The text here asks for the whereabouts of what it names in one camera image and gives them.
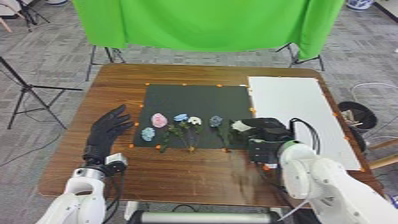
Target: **metal stand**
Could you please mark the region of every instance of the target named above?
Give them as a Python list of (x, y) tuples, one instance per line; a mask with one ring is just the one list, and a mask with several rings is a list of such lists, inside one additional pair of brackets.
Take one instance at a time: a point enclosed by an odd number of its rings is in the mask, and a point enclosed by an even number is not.
[(27, 27), (28, 27), (28, 32), (32, 32), (30, 30), (30, 24), (32, 25), (37, 25), (37, 17), (41, 17), (41, 19), (50, 23), (46, 17), (39, 14), (39, 12), (34, 10), (34, 8), (28, 6), (28, 4), (21, 1), (21, 0), (16, 0), (18, 4), (20, 4), (20, 7), (21, 7), (21, 15), (25, 17), (25, 21), (27, 21)]
[[(18, 81), (18, 83), (20, 83), (20, 86), (21, 86), (21, 94), (20, 94), (20, 98), (18, 98), (18, 102), (16, 102), (16, 108), (14, 108), (14, 112), (12, 112), (12, 116), (11, 116), (11, 120), (9, 120), (9, 126), (7, 126), (7, 129), (11, 129), (11, 127), (12, 127), (12, 123), (14, 123), (14, 119), (16, 119), (16, 115), (18, 115), (18, 114), (27, 113), (27, 112), (32, 112), (32, 111), (41, 111), (41, 110), (46, 110), (46, 111), (48, 111), (50, 115), (53, 116), (55, 121), (59, 122), (62, 128), (66, 129), (66, 126), (64, 126), (64, 124), (62, 124), (62, 122), (60, 122), (60, 120), (59, 120), (59, 117), (57, 117), (57, 115), (53, 114), (53, 112), (52, 112), (52, 110), (50, 110), (50, 107), (52, 107), (52, 105), (53, 105), (53, 103), (55, 103), (55, 101), (57, 101), (57, 99), (59, 99), (62, 93), (66, 92), (66, 90), (71, 90), (71, 91), (82, 91), (82, 89), (30, 85), (30, 84), (25, 82), (21, 76), (18, 75), (18, 73), (16, 73), (16, 71), (14, 71), (11, 65), (9, 65), (9, 63), (7, 63), (7, 61), (4, 60), (2, 57), (0, 57), (0, 63), (2, 63), (2, 65), (4, 65), (4, 67), (7, 68), (11, 74), (12, 74), (14, 78), (16, 78), (16, 81)], [(48, 104), (44, 103), (44, 101), (43, 101), (43, 99), (41, 99), (37, 93), (34, 92), (34, 88), (37, 88), (37, 89), (57, 89), (57, 90), (60, 90), (57, 96), (53, 97), (53, 99), (52, 99), (52, 101), (50, 101)], [(41, 104), (43, 107), (41, 107), (41, 108), (36, 108), (36, 109), (32, 109), (32, 110), (20, 111), (21, 101), (23, 101), (23, 97), (25, 97), (25, 94), (27, 94), (27, 93), (32, 95), (34, 99), (39, 101), (39, 104)]]
[(302, 63), (306, 63), (307, 61), (313, 61), (313, 60), (318, 60), (320, 61), (320, 70), (325, 71), (323, 60), (322, 60), (320, 55), (315, 58), (300, 61), (299, 60), (299, 54), (297, 54), (297, 56), (295, 56), (295, 58), (291, 60), (291, 63), (290, 63), (290, 68), (293, 67), (293, 65), (299, 65), (299, 64), (302, 64)]
[[(108, 61), (110, 61), (110, 63), (116, 63), (116, 56), (121, 59), (121, 63), (126, 63), (126, 61), (123, 59), (123, 56), (121, 56), (121, 50), (119, 49), (112, 48), (112, 54), (110, 54), (110, 49), (108, 49), (108, 47), (105, 47), (105, 52), (107, 52), (107, 55), (108, 55)], [(91, 69), (92, 69), (92, 65), (103, 65), (103, 64), (94, 63), (94, 57), (96, 57), (96, 45), (92, 45), (92, 51), (91, 51), (91, 62), (89, 62), (89, 69), (87, 69), (87, 75), (85, 75), (85, 82), (91, 79)]]
[(281, 52), (281, 50), (283, 50), (284, 48), (288, 48), (288, 50), (290, 50), (290, 58), (291, 58), (290, 68), (293, 67), (293, 65), (299, 65), (299, 64), (306, 63), (307, 61), (318, 60), (318, 61), (320, 61), (320, 69), (322, 69), (322, 71), (325, 71), (325, 65), (323, 65), (323, 60), (322, 60), (320, 55), (318, 55), (315, 58), (311, 58), (311, 59), (300, 61), (300, 59), (299, 59), (299, 53), (297, 53), (297, 55), (293, 55), (293, 50), (291, 50), (290, 45), (291, 45), (291, 43), (288, 43), (288, 44), (277, 49), (277, 51), (275, 51), (275, 52)]

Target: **pink toy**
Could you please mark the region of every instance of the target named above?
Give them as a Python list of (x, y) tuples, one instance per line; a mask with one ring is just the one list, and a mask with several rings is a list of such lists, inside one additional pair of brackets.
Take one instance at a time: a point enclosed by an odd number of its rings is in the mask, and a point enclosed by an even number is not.
[(156, 113), (153, 115), (153, 126), (156, 128), (162, 128), (165, 125), (167, 125), (167, 118), (160, 113)]

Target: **green screen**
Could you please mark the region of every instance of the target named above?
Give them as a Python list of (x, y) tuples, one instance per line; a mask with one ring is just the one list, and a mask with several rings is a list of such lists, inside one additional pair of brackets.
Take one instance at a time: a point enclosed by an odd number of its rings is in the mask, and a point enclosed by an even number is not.
[(238, 52), (293, 42), (322, 52), (343, 0), (75, 0), (92, 45)]

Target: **white board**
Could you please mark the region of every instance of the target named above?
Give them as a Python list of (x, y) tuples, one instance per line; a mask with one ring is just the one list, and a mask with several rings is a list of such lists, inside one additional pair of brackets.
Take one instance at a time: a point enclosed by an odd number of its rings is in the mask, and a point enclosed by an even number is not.
[[(300, 118), (315, 127), (320, 136), (320, 155), (361, 170), (357, 156), (331, 105), (315, 78), (249, 77), (256, 117), (274, 117), (288, 127), (290, 119)], [(313, 145), (311, 133), (297, 124), (297, 140)]]

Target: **gray carpet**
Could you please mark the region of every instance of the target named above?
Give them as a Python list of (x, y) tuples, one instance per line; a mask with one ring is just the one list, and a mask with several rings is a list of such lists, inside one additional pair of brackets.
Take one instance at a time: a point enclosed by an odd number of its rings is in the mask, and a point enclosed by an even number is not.
[[(25, 79), (41, 85), (68, 86), (89, 89), (91, 82), (84, 82), (89, 62), (91, 45), (80, 27), (71, 4), (53, 7), (37, 3), (36, 9), (52, 21), (27, 32), (21, 19), (7, 20), (14, 33), (0, 27), (0, 54), (12, 64)], [(352, 100), (350, 87), (364, 82), (384, 82), (398, 85), (398, 25), (377, 8), (359, 13), (347, 9), (339, 14), (336, 27), (323, 49), (327, 71), (322, 73), (336, 101)], [(265, 49), (240, 53), (192, 53), (142, 46), (130, 46), (123, 50), (128, 63), (140, 64), (196, 64), (222, 66), (288, 67), (288, 52), (275, 53)], [(96, 62), (107, 63), (103, 51)], [(318, 69), (318, 63), (309, 62), (300, 67)], [(91, 80), (100, 66), (94, 66)], [(12, 130), (5, 130), (20, 88), (0, 74), (0, 163), (30, 149), (41, 147), (62, 133), (57, 123), (44, 112), (20, 115)], [(379, 127), (398, 115), (398, 89), (370, 86), (357, 89), (359, 102), (377, 113)], [(53, 91), (41, 91), (46, 100)], [(53, 106), (53, 111), (66, 122), (73, 120), (76, 108), (85, 92), (69, 92)], [(28, 99), (25, 107), (34, 108)], [(371, 143), (386, 140), (377, 136), (398, 136), (398, 120), (368, 139)], [(39, 219), (52, 199), (37, 192), (37, 182), (43, 169), (57, 149), (59, 141), (36, 153), (0, 167), (0, 224), (34, 223)], [(396, 147), (368, 152), (368, 159), (375, 160), (398, 152)], [(398, 166), (391, 165), (375, 170), (386, 193), (398, 195)], [(151, 210), (171, 211), (172, 205), (151, 204)], [(261, 208), (227, 206), (199, 206), (199, 211), (261, 212)]]

